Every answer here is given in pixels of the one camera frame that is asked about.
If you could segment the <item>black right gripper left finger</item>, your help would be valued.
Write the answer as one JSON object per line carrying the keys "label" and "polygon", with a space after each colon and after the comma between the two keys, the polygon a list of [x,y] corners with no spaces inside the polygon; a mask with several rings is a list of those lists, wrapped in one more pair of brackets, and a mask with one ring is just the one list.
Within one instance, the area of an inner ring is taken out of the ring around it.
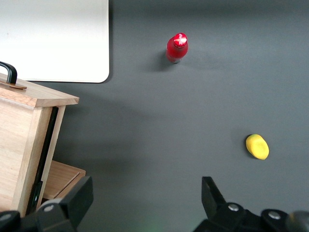
{"label": "black right gripper left finger", "polygon": [[63,198],[44,202],[36,211],[39,232],[76,232],[93,203],[93,180],[82,177]]}

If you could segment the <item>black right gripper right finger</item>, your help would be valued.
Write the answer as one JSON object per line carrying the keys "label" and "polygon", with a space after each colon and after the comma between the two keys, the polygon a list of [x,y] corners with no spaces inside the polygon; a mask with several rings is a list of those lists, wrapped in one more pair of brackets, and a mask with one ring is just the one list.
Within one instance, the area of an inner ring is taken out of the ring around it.
{"label": "black right gripper right finger", "polygon": [[210,176],[202,178],[201,201],[207,215],[196,232],[238,232],[246,216],[245,209],[237,203],[226,202]]}

